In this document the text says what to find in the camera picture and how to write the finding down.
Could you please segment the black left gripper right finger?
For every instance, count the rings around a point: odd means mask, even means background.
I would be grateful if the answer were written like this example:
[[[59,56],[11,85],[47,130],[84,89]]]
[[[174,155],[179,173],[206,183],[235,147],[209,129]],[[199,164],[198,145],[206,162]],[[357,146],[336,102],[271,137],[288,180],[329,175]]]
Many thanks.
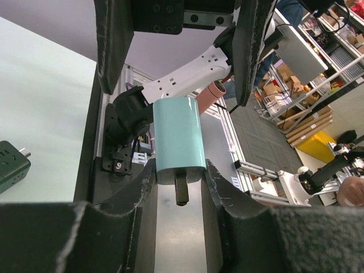
[[[363,209],[265,206],[210,160],[201,180],[208,272],[362,272]]]

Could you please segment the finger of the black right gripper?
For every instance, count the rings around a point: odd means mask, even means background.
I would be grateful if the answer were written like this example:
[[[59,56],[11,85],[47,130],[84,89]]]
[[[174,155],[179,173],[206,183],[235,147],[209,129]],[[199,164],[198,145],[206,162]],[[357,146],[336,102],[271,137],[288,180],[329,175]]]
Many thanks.
[[[235,97],[245,106],[254,85],[264,38],[277,1],[241,1],[232,42]]]
[[[94,0],[97,76],[101,90],[113,94],[134,36],[131,2]]]

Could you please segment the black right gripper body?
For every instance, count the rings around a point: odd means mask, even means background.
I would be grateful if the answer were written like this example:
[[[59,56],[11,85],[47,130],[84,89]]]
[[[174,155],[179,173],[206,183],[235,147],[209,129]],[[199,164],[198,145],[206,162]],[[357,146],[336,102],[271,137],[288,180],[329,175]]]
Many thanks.
[[[232,24],[238,1],[144,0],[132,1],[137,32],[178,35],[184,28],[214,30]]]

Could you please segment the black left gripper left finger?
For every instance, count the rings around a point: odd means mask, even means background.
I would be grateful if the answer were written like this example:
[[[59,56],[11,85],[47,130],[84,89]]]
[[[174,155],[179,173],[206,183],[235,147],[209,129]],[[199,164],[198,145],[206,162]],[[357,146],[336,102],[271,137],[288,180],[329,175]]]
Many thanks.
[[[155,245],[155,162],[97,205],[1,205],[2,272],[153,272]]]

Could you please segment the light blue plug charger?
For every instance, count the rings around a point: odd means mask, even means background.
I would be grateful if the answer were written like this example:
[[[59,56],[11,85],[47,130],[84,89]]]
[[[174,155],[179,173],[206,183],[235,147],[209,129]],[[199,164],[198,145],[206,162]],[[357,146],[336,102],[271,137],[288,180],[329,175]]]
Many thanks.
[[[175,187],[176,204],[189,202],[188,184],[206,170],[198,103],[191,97],[161,98],[153,104],[156,175]]]

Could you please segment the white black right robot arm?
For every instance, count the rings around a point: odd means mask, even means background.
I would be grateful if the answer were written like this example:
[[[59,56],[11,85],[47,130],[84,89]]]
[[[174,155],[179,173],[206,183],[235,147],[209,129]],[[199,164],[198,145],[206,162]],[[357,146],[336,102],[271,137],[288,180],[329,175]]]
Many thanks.
[[[276,1],[95,1],[97,76],[113,94],[135,32],[178,35],[223,23],[225,30],[194,60],[170,74],[135,86],[106,107],[101,169],[127,175],[135,139],[154,127],[156,171],[168,179],[197,181],[206,168],[198,102],[189,94],[234,76],[245,105],[253,85]]]

